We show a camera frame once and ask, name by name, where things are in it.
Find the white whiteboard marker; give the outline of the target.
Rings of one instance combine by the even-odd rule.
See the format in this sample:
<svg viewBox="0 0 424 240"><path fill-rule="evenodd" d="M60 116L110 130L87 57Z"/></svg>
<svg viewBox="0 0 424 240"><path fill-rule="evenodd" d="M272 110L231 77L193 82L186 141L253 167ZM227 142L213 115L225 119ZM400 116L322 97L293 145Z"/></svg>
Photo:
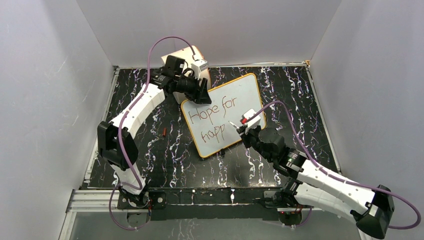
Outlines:
<svg viewBox="0 0 424 240"><path fill-rule="evenodd" d="M233 126L236 130L238 130L238 129L239 129L239 127L238 127L235 123L233 123L232 121L228 121L228 123L229 123L231 126Z"/></svg>

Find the yellow framed whiteboard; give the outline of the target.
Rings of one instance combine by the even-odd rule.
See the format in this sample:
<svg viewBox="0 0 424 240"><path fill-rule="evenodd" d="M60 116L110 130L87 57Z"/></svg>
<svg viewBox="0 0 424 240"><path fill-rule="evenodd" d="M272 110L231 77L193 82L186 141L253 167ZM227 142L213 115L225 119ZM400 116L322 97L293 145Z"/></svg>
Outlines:
<svg viewBox="0 0 424 240"><path fill-rule="evenodd" d="M236 126L242 116L263 107L261 91L255 74L248 73L208 91L211 104L181 103L183 116L201 158L208 158L241 141Z"/></svg>

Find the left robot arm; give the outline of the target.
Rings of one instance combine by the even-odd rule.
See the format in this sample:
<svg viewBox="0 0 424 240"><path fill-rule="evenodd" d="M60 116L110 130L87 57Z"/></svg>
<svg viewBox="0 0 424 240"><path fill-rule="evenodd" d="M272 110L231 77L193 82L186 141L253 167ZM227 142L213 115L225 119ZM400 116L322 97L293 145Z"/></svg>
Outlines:
<svg viewBox="0 0 424 240"><path fill-rule="evenodd" d="M211 104L208 79L201 75L208 67L208 62L199 55L192 63L168 55L162 67L148 73L144 89L121 113L99 123L98 153L117 174L120 182L117 188L131 206L144 208L150 202L146 179L136 165L139 151L135 134L150 113L173 93L184 94L195 104Z"/></svg>

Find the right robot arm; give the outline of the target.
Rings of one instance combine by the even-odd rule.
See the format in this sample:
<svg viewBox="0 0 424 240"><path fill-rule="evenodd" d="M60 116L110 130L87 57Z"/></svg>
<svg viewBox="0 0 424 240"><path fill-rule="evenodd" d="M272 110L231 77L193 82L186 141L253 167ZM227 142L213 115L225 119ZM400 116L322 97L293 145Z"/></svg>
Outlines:
<svg viewBox="0 0 424 240"><path fill-rule="evenodd" d="M253 148L280 174L291 178L282 192L288 207L307 205L328 211L354 223L363 233L384 239L394 212L390 189L358 186L348 178L322 165L314 165L305 155L285 143L276 129L260 126L237 129L243 145Z"/></svg>

